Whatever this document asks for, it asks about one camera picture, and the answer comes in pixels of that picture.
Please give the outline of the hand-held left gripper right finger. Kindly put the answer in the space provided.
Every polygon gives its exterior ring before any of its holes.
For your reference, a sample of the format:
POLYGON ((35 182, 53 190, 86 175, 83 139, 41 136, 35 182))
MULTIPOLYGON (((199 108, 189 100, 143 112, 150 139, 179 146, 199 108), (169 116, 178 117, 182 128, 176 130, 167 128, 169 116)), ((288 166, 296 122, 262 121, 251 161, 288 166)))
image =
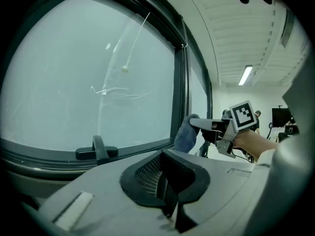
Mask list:
POLYGON ((269 175, 269 153, 257 163, 207 159, 168 150, 206 169, 210 184, 200 199, 185 204, 187 216, 197 225, 181 236, 244 236, 269 175))

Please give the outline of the frosted glass window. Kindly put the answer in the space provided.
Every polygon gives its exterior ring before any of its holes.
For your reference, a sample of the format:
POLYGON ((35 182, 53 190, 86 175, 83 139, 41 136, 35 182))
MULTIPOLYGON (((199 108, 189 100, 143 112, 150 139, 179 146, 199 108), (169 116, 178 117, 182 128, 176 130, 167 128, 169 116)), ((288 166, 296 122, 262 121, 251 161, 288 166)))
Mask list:
POLYGON ((212 85, 209 71, 191 30, 185 25, 188 56, 189 112, 201 118, 213 117, 212 85))
POLYGON ((35 0, 0 62, 0 139, 49 150, 175 138, 187 39, 167 0, 35 0))

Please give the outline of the person's right forearm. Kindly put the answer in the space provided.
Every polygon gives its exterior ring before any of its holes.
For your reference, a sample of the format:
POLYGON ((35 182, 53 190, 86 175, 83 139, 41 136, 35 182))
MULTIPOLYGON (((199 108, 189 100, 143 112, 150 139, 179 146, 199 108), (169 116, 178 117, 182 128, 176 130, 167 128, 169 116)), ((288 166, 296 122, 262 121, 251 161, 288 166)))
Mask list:
POLYGON ((248 129, 239 131, 233 143, 234 148, 244 149, 253 156, 256 161, 258 161, 262 153, 268 150, 275 150, 279 145, 248 129))

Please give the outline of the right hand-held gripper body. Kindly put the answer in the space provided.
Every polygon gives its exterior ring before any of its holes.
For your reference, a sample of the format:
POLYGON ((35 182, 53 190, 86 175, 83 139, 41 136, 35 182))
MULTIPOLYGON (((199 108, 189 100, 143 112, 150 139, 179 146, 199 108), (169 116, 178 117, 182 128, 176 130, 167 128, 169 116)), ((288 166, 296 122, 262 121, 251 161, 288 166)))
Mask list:
POLYGON ((250 101, 244 101, 231 106, 232 119, 212 120, 213 131, 217 131, 217 140, 214 142, 218 152, 222 155, 235 158, 233 140, 239 131, 255 124, 255 114, 250 101))

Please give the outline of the blue cloth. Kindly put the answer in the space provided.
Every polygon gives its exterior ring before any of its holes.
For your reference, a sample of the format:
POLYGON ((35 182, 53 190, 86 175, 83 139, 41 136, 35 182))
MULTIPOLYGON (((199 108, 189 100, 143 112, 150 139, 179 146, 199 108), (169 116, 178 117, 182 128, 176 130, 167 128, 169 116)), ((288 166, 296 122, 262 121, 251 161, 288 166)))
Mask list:
POLYGON ((190 125, 190 119, 199 118, 197 114, 191 114, 183 119, 183 122, 174 139, 174 149, 183 153, 189 153, 196 144, 196 138, 200 128, 190 125))

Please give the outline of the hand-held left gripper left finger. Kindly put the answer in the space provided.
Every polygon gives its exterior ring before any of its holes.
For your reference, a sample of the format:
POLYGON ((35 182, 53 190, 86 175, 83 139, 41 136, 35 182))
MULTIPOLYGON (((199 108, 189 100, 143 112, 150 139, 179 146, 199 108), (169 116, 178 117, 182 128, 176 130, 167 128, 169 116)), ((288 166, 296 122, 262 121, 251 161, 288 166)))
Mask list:
POLYGON ((120 186, 125 168, 150 155, 143 153, 88 170, 50 196, 40 214, 53 221, 76 195, 87 192, 94 197, 72 229, 77 236, 177 236, 160 209, 137 205, 120 186))

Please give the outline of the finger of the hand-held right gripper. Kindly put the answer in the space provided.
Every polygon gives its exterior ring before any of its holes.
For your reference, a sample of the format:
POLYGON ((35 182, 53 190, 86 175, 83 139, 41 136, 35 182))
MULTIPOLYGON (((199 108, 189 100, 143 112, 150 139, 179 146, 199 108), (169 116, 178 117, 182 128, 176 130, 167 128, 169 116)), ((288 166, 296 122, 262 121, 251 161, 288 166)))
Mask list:
POLYGON ((205 141, 215 142, 217 140, 217 136, 218 136, 217 131, 213 131, 213 130, 209 131, 209 130, 201 129, 201 133, 205 141))
POLYGON ((191 126, 202 129, 202 130, 212 130, 213 124, 211 119, 204 118, 191 118, 189 120, 191 126))

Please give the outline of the black monitor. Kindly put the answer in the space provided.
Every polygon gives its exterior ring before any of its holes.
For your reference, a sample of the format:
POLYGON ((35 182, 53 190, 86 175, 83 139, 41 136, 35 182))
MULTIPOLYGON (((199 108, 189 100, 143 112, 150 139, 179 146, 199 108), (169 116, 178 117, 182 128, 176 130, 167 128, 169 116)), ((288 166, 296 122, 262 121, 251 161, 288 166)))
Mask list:
POLYGON ((272 108, 272 125, 273 127, 284 127, 291 120, 289 108, 272 108))

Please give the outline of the black metal window frame bar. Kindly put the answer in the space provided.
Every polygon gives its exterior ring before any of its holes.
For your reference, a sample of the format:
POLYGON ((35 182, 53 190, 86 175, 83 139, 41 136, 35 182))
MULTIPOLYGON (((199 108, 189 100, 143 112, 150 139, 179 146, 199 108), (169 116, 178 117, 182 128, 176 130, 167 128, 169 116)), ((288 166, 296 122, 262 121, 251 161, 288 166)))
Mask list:
MULTIPOLYGON (((110 162, 131 156, 171 148, 173 138, 147 144, 117 148, 118 156, 110 162)), ((0 139, 0 156, 8 170, 28 177, 48 180, 74 180, 97 166, 95 160, 77 160, 75 151, 49 150, 0 139)))

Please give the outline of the ceiling light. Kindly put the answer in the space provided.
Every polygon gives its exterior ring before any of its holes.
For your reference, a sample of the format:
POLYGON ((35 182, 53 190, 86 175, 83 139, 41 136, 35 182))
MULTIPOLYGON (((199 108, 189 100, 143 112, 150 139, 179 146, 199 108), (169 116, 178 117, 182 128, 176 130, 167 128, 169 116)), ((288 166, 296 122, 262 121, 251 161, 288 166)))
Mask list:
POLYGON ((246 80, 248 79, 249 75, 251 74, 252 72, 252 69, 253 69, 253 66, 252 65, 247 65, 245 67, 245 70, 243 72, 243 75, 238 83, 239 86, 243 86, 246 82, 246 80))

